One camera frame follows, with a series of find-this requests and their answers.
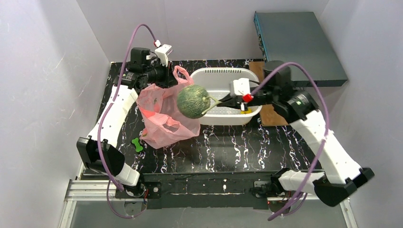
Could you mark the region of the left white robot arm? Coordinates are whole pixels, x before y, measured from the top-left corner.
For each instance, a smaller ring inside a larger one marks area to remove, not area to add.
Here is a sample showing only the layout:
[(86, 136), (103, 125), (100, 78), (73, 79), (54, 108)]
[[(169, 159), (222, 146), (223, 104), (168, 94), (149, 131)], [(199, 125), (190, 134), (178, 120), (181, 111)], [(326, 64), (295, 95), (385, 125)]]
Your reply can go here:
[(134, 187), (140, 173), (125, 163), (117, 149), (118, 136), (139, 93), (150, 84), (169, 88), (177, 84), (168, 55), (172, 47), (163, 44), (155, 51), (135, 47), (130, 61), (123, 64), (122, 76), (115, 78), (111, 96), (100, 119), (86, 137), (79, 137), (77, 149), (86, 169), (108, 175), (118, 189)]

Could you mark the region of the green fake melon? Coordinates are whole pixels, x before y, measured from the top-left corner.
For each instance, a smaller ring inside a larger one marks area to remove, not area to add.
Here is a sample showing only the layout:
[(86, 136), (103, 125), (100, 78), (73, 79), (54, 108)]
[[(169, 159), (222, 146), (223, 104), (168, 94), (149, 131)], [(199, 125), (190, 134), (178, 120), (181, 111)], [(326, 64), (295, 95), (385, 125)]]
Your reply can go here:
[(188, 85), (177, 97), (177, 107), (181, 114), (190, 119), (199, 119), (221, 102), (212, 97), (208, 91), (199, 85)]

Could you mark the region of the pink plastic bag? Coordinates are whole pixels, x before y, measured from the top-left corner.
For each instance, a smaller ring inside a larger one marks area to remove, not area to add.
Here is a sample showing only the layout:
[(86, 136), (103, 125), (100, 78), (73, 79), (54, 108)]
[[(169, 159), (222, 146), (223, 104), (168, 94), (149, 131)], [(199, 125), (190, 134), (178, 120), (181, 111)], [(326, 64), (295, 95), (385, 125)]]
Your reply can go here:
[(140, 92), (136, 100), (145, 125), (140, 139), (155, 149), (196, 137), (200, 133), (200, 121), (187, 118), (177, 106), (179, 92), (193, 85), (194, 81), (180, 66), (174, 67), (173, 77), (177, 85), (160, 88), (151, 84)]

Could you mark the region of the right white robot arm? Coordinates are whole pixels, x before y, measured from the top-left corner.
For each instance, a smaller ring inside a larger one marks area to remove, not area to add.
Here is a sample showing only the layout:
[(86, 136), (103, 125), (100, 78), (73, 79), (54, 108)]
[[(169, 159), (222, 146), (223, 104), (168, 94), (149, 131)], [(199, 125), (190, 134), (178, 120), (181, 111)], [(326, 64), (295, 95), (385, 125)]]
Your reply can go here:
[(298, 63), (269, 61), (262, 82), (256, 87), (231, 82), (230, 92), (220, 99), (219, 106), (245, 111), (252, 106), (272, 105), (315, 153), (307, 172), (283, 168), (273, 174), (272, 191), (314, 194), (334, 207), (368, 183), (374, 172), (355, 162), (334, 136), (325, 102), (317, 104), (308, 92), (293, 87), (291, 67), (307, 74)]

